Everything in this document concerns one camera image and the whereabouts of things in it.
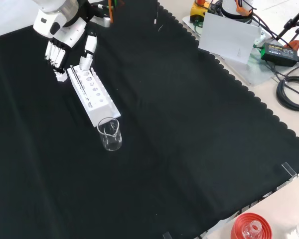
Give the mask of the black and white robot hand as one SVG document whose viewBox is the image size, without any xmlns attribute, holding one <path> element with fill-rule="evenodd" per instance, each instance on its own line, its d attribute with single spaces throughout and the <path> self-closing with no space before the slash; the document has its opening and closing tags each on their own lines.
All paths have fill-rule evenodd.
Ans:
<svg viewBox="0 0 299 239">
<path fill-rule="evenodd" d="M 65 63 L 70 50 L 87 34 L 84 53 L 80 57 L 81 70 L 89 70 L 97 46 L 95 31 L 88 29 L 88 23 L 96 15 L 88 6 L 47 9 L 39 8 L 33 29 L 48 39 L 44 59 L 51 66 L 57 81 L 65 82 Z"/>
</svg>

